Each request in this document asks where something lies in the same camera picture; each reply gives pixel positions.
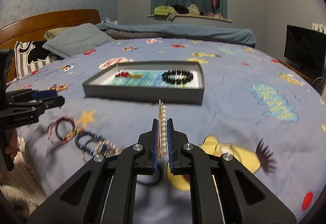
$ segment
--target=human hand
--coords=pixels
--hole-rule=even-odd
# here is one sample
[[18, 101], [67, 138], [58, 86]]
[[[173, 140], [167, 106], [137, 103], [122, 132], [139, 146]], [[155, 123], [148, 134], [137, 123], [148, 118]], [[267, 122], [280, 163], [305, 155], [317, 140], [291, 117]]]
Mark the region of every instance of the human hand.
[[14, 128], [9, 140], [9, 144], [6, 147], [6, 153], [9, 154], [12, 159], [14, 159], [17, 155], [17, 142], [18, 142], [17, 130]]

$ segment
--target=gray box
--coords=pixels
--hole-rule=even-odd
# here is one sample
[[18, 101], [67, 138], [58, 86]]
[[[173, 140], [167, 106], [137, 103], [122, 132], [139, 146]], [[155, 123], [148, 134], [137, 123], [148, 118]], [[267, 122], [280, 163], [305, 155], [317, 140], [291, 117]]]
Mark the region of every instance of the gray box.
[[[170, 87], [133, 87], [102, 85], [107, 78], [121, 70], [168, 70], [184, 69], [196, 71], [199, 88]], [[190, 61], [143, 61], [118, 63], [95, 74], [83, 82], [86, 97], [143, 101], [157, 103], [161, 99], [165, 103], [202, 104], [205, 82], [202, 67], [198, 62]]]

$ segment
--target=beaded bracelet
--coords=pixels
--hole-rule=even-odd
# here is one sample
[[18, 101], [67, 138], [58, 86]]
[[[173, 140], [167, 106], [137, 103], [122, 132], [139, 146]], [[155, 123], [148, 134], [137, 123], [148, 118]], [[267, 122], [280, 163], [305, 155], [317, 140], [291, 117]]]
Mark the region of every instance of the beaded bracelet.
[[[182, 75], [182, 76], [185, 76], [185, 78], [178, 78], [178, 79], [170, 78], [171, 75]], [[193, 80], [193, 78], [194, 78], [194, 75], [190, 71], [181, 70], [181, 69], [169, 70], [162, 74], [162, 79], [165, 82], [170, 83], [170, 84], [177, 84], [177, 85], [191, 82]]]
[[[62, 137], [59, 133], [58, 133], [58, 126], [61, 122], [68, 122], [72, 125], [72, 130], [70, 133], [67, 134], [67, 136]], [[57, 136], [57, 138], [59, 139], [59, 141], [61, 143], [67, 143], [69, 142], [74, 136], [75, 137], [75, 144], [77, 146], [77, 148], [81, 149], [83, 151], [83, 155], [85, 152], [89, 153], [92, 156], [95, 156], [97, 154], [102, 154], [104, 156], [109, 155], [117, 155], [119, 154], [122, 149], [119, 149], [117, 147], [117, 145], [113, 144], [110, 140], [108, 139], [104, 139], [102, 136], [100, 136], [99, 134], [94, 134], [90, 131], [85, 131], [83, 129], [81, 129], [80, 127], [78, 127], [74, 121], [74, 119], [72, 117], [69, 116], [63, 116], [60, 117], [58, 120], [56, 120], [50, 127], [48, 130], [48, 140], [50, 140], [52, 143], [54, 143], [51, 139], [51, 134], [52, 134], [52, 130], [53, 128], [55, 128], [55, 134]], [[89, 141], [87, 141], [87, 144], [93, 141], [98, 142], [97, 146], [95, 147], [94, 150], [92, 150], [91, 148], [87, 147], [87, 144], [83, 145], [81, 143], [79, 143], [79, 140], [81, 139], [81, 137], [84, 136], [90, 136], [91, 139]]]
[[[71, 132], [69, 132], [67, 134], [67, 136], [65, 137], [61, 137], [58, 133], [58, 126], [61, 122], [68, 122], [72, 125], [72, 130]], [[54, 128], [55, 134], [57, 136], [57, 138], [59, 139], [59, 141], [61, 141], [62, 143], [66, 143], [68, 141], [70, 141], [77, 133], [79, 130], [79, 127], [76, 126], [76, 123], [74, 122], [74, 119], [72, 117], [69, 116], [63, 116], [60, 117], [58, 120], [56, 120], [52, 125], [50, 125], [49, 129], [48, 129], [48, 140], [50, 140], [52, 143], [54, 143], [51, 139], [51, 134], [52, 134], [52, 130]]]

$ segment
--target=cable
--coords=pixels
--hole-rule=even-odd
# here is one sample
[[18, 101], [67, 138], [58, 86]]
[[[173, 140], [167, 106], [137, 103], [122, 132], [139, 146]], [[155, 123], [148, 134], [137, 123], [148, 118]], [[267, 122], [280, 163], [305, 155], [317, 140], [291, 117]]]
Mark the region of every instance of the cable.
[[155, 175], [157, 175], [157, 174], [159, 175], [158, 178], [152, 182], [149, 182], [149, 181], [145, 182], [145, 181], [140, 181], [139, 179], [137, 179], [137, 183], [140, 183], [145, 186], [155, 186], [158, 183], [160, 183], [163, 178], [163, 170], [160, 165], [157, 165], [157, 171], [156, 171]]
[[312, 82], [311, 86], [313, 87], [314, 82], [317, 81], [318, 79], [321, 79], [321, 78], [323, 78], [323, 76], [321, 76], [321, 77], [315, 79], [315, 80]]
[[321, 84], [321, 83], [324, 81], [324, 78], [325, 78], [325, 75], [323, 76], [323, 79], [320, 81], [319, 84]]

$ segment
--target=striped pillow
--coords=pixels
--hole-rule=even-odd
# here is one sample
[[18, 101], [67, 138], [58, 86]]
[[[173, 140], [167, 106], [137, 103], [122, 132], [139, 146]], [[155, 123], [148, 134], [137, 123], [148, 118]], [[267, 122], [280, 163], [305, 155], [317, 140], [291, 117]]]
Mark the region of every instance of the striped pillow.
[[50, 55], [50, 51], [42, 48], [45, 42], [16, 42], [15, 60], [18, 79], [56, 60], [55, 56]]

